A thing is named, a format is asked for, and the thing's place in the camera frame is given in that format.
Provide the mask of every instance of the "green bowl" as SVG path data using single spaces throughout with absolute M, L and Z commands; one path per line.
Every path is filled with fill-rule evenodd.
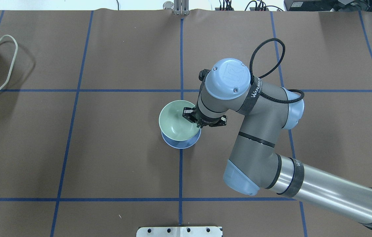
M 182 117 L 184 107 L 193 108 L 194 106 L 186 100 L 175 100 L 164 106 L 158 118 L 161 132 L 175 141 L 186 141 L 195 136 L 199 128 L 195 123 Z

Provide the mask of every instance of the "blue bowl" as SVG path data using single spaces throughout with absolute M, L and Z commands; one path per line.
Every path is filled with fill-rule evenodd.
M 199 137 L 201 136 L 201 129 L 199 129 L 198 133 L 195 136 L 193 136 L 192 138 L 190 138 L 186 141 L 172 140 L 172 139 L 168 138 L 166 135 L 164 135 L 163 132 L 161 132 L 161 135 L 162 135 L 162 138 L 164 139 L 164 141 L 170 147 L 173 147 L 173 148 L 176 148 L 176 149 L 186 149 L 186 148 L 189 148 L 189 147 L 193 146 L 198 141 Z

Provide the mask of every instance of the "blue joint cap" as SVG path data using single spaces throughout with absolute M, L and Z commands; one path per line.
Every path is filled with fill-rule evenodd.
M 297 99 L 299 95 L 287 90 L 286 88 L 282 87 L 287 94 L 287 99 Z M 299 119 L 303 116 L 303 111 L 305 110 L 305 102 L 302 100 L 297 101 L 295 103 L 288 104 L 288 117 L 287 121 L 282 129 L 292 129 L 297 125 Z
M 260 189 L 249 177 L 247 177 L 230 160 L 227 161 L 227 167 L 224 172 L 224 182 L 228 187 L 244 195 L 254 196 Z
M 211 96 L 222 99 L 236 99 L 251 85 L 248 67 L 240 60 L 226 58 L 219 60 L 205 79 L 205 87 Z

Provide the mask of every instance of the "white label sticker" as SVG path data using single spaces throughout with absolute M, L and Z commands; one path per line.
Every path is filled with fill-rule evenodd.
M 299 7 L 301 7 L 303 5 L 303 2 L 294 2 L 292 5 L 291 5 L 291 7 L 293 7 L 293 8 L 299 8 Z

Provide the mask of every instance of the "robotic arm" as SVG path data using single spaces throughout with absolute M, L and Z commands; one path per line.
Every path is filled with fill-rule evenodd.
M 263 82 L 253 76 L 252 69 L 232 58 L 202 70 L 199 79 L 198 102 L 194 108 L 184 108 L 184 118 L 199 127 L 224 126 L 227 110 L 245 115 L 224 173 L 230 188 L 252 196 L 260 187 L 270 189 L 372 230 L 372 188 L 274 153 L 281 129 L 293 128 L 303 115 L 301 91 Z

